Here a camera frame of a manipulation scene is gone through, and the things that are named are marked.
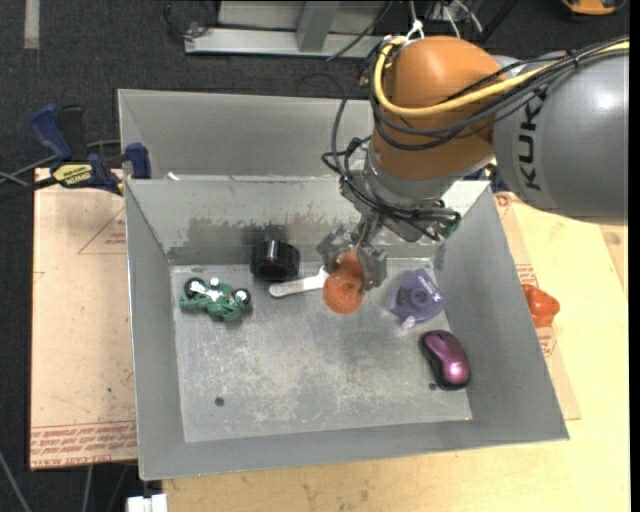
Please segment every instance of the purple computer mouse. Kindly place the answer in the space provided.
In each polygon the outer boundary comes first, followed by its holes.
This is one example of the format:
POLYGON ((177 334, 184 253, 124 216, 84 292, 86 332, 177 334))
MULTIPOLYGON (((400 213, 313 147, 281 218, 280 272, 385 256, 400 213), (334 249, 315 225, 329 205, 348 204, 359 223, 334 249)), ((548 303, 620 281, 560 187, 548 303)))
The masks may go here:
POLYGON ((441 388, 460 389, 469 383, 469 360, 458 338, 449 331, 436 330, 423 334, 422 343, 441 388))

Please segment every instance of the purple object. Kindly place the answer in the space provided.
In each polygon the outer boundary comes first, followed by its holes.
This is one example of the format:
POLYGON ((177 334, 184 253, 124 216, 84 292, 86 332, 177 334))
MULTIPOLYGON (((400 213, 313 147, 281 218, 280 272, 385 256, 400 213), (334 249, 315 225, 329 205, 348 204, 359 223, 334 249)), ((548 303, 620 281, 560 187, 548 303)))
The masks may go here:
POLYGON ((469 360, 458 338, 449 331, 429 331, 422 335, 422 343, 441 388, 460 389, 469 383, 469 360))
POLYGON ((393 292, 389 310, 411 324, 436 316, 446 301, 429 274, 420 268, 408 274, 393 292))

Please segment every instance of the white plastic handle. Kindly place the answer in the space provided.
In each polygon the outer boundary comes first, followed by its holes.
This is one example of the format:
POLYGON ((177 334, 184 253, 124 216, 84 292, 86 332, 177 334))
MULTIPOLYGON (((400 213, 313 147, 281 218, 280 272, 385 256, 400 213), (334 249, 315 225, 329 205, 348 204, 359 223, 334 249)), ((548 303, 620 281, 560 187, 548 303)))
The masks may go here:
POLYGON ((302 293, 308 290, 318 290, 324 286, 324 282, 329 277, 328 272, 322 267, 317 276, 305 277, 296 281, 272 284, 269 286, 269 293, 272 297, 284 297, 294 293, 302 293))

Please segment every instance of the green toy car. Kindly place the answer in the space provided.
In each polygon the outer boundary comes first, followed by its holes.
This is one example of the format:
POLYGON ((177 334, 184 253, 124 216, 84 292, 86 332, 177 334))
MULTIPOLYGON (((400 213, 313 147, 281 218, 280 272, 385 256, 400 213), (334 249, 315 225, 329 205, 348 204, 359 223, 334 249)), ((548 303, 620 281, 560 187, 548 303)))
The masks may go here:
POLYGON ((186 297, 180 297, 184 310, 204 309, 213 318, 224 322, 236 320, 251 302, 251 294, 245 288, 234 289, 221 283, 217 277, 207 285, 199 277, 189 279, 184 285, 186 297))

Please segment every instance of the gray floor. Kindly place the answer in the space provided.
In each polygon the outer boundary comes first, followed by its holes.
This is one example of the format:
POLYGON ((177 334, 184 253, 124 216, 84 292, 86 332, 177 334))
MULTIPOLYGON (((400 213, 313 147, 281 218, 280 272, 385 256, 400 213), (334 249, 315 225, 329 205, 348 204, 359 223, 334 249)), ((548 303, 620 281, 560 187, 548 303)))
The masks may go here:
MULTIPOLYGON (((532 57, 629 34, 629 3, 615 15, 578 22, 560 0, 520 0, 484 46, 494 54, 532 57)), ((176 24, 203 19, 205 4, 211 2, 174 2, 176 24)), ((501 4, 485 0, 481 21, 501 4)), ((359 72, 360 63, 349 59, 185 56, 161 13, 162 2, 151 0, 42 0, 34 50, 24 48, 24 2, 0 3, 0 170, 50 156, 28 128, 29 117, 47 103, 82 105, 86 138, 94 141, 118 136, 118 88, 339 97, 359 72)), ((406 15, 394 16, 402 21, 406 15)), ((34 512, 77 511, 86 469, 32 473, 26 464, 32 225, 29 196, 0 204, 0 449, 34 512)), ((121 475, 123 495, 143 491, 135 467, 123 473, 118 465, 98 466, 89 511, 107 510, 121 475)), ((0 511, 14 510, 22 510, 20 502, 0 472, 0 511)))

